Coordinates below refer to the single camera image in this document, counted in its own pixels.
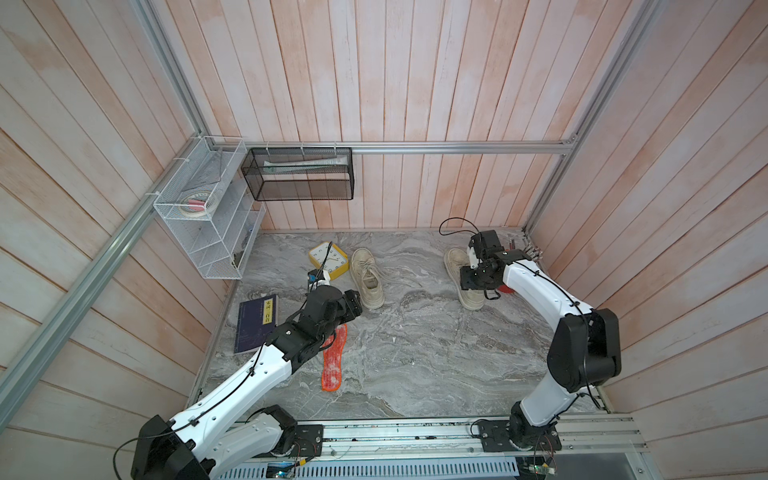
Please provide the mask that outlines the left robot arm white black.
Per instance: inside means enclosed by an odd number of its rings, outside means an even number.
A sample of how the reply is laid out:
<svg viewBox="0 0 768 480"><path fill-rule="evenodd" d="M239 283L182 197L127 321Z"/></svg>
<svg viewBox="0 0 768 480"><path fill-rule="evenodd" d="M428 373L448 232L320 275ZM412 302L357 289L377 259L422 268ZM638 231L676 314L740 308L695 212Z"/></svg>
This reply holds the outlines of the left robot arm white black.
<svg viewBox="0 0 768 480"><path fill-rule="evenodd" d="M360 294L330 285L311 290L301 309L276 326L258 351L207 396L169 420L156 415L132 439L133 479L215 479L258 455L300 459L296 420L282 407L236 422L336 339L363 312Z"/></svg>

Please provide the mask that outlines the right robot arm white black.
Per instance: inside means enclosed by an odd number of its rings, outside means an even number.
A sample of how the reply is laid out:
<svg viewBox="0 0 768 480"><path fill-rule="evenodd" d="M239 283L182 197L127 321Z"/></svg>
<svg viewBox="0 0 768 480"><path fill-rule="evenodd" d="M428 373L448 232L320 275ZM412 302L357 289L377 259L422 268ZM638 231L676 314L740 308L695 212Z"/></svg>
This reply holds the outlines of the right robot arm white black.
<svg viewBox="0 0 768 480"><path fill-rule="evenodd" d="M593 387L621 373L618 317L571 296L525 252L504 249L494 230L475 233L467 254L469 264L460 268L461 289L486 293L505 285L534 307L554 331L547 373L510 411L510 441L519 449L530 449L552 431L556 418L580 394L589 396Z"/></svg>

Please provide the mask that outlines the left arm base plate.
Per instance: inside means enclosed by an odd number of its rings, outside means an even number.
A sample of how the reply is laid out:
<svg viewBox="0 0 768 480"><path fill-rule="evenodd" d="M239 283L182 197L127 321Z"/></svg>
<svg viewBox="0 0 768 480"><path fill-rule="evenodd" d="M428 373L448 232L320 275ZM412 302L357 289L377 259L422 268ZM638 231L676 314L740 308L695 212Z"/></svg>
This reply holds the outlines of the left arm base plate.
<svg viewBox="0 0 768 480"><path fill-rule="evenodd" d="M321 424L290 427L266 457L312 459L322 453L324 426Z"/></svg>

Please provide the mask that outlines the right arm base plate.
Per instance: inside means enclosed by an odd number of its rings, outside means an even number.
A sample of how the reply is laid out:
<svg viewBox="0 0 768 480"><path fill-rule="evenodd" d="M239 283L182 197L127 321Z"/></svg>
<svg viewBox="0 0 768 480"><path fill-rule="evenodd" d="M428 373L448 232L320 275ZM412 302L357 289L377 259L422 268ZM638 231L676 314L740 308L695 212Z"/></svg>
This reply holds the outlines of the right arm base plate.
<svg viewBox="0 0 768 480"><path fill-rule="evenodd" d="M481 441L486 453L533 450L546 453L562 449L554 424L530 426L517 417L510 420L476 420L470 427L470 434Z"/></svg>

